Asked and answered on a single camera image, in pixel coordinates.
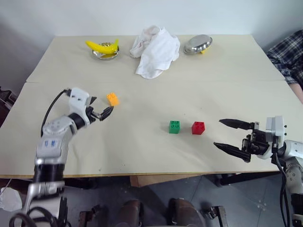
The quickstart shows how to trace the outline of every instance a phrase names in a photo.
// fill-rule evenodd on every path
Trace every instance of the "black cable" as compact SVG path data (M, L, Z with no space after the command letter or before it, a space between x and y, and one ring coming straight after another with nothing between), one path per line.
M281 191L280 191L280 209L281 209L281 214L282 214L282 218L283 218L283 222L285 227L290 227L290 215L289 215L289 207L288 207L288 199L287 199L287 194L286 194L286 190L285 190L285 186L286 186L286 173L283 170L281 163L278 159L278 154L274 153L275 159L276 159L276 165L278 166L279 171L282 174L282 185L281 185ZM285 215L284 215L284 211L283 211L283 197L284 197L284 201L285 201L285 207L286 207L286 218L287 218L287 223L285 220Z
M15 220L19 218L25 223L26 227L37 227L34 221L30 218L29 215L23 213L17 213L11 217L9 220L9 227L15 227Z
M290 212L289 212L288 198L286 193L286 178L284 180L284 201L286 205L287 226L290 227Z
M30 213L33 212L34 210L37 210L40 213L42 213L44 215L45 219L47 220L47 222L50 223L51 227L58 227L57 218L55 218L47 209L45 209L43 207L34 207L34 208L30 209L27 212L27 215L29 216Z
M69 221L66 221L66 226L71 227L71 223Z
M285 200L285 206L286 206L287 226L290 227L290 214L289 214L289 206L288 206L286 190L284 191L284 200Z
M282 214L282 219L284 226L287 227L287 223L285 220L285 215L284 215L284 210L283 210L283 190L284 190L284 185L283 183L281 184L281 190L280 190L280 209L281 209L281 214Z
M61 91L61 92L56 96L56 98L53 100L53 102L51 103L51 105L49 106L49 108L47 109L46 114L45 114L44 119L43 119L43 122L42 122L42 125L41 125L41 132L40 132L41 137L43 136L43 126L45 125L45 122L46 122L46 119L47 119L47 117L48 117L48 115L49 115L49 112L51 111L51 109L52 109L53 105L55 104L55 102L56 102L56 101L60 98L60 96L61 96L63 93L65 93L65 92L68 92L68 90L63 90L63 91Z

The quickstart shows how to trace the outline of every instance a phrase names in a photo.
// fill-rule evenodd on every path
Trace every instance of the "metal bowl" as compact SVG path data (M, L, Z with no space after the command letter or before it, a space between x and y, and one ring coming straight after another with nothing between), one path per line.
M113 44L113 43L101 43L99 45L101 45L101 46L109 46L111 44ZM119 54L119 51L120 51L120 49L119 49L119 46L118 46L117 51L114 52L114 53L111 53L111 54L100 53L100 52L94 51L94 50L92 52L93 52L93 55L95 57L97 57L97 58L99 58L101 60L106 60L107 61L107 60L114 59Z
M184 53L194 54L206 50L213 42L213 39L208 35L197 35L191 38L184 45Z

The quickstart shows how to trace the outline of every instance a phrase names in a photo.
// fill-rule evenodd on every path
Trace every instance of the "banana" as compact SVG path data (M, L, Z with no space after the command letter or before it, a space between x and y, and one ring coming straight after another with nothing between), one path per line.
M109 46L101 46L97 43L94 43L92 41L85 41L86 45L89 46L90 49L97 51L99 53L104 54L112 54L115 53L118 50L118 39L116 39L115 43L109 45Z

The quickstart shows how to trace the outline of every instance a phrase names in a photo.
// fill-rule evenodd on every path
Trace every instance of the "person's leg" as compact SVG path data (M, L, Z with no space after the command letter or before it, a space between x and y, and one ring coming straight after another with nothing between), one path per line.
M126 202L119 210L115 227L140 227L142 225L143 205L139 200Z
M169 202L169 225L206 227L205 219L187 200L171 199Z

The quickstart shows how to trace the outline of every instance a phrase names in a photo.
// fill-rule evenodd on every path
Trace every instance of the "robotic arm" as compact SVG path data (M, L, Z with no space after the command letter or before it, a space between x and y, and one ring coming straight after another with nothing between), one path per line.
M67 225L66 198L59 195L64 188L63 171L68 144L80 128L92 124L96 118L100 121L106 119L113 107L106 108L103 113L96 113L90 106L95 97L79 88L65 90L65 93L70 97L70 114L43 126L43 135L36 149L33 182L28 186L22 213L14 216L9 226L14 226L15 219L20 217L23 217L23 222L27 220L29 226L36 226L33 221L48 221L53 223L51 226L58 227Z
M221 123L244 130L252 130L242 141L241 150L237 147L216 143L214 145L225 153L239 157L245 162L250 162L251 155L257 155L261 159L271 157L271 162L279 167L285 174L286 186L292 194L292 215L295 227L303 226L303 144L297 141L284 140L285 128L282 116L268 117L266 130L259 130L258 122L243 122L234 119L223 119ZM280 162L286 167L283 172Z

